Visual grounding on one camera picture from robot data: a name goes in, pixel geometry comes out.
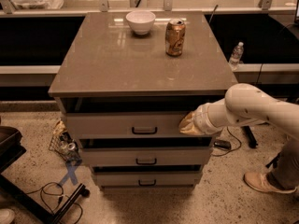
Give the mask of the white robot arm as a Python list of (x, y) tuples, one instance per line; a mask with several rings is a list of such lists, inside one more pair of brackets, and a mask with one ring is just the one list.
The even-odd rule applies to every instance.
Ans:
[(232, 86), (225, 97), (199, 105), (179, 124), (188, 135), (213, 134), (229, 126), (267, 122), (293, 139), (299, 139), (299, 105), (280, 101), (246, 83)]

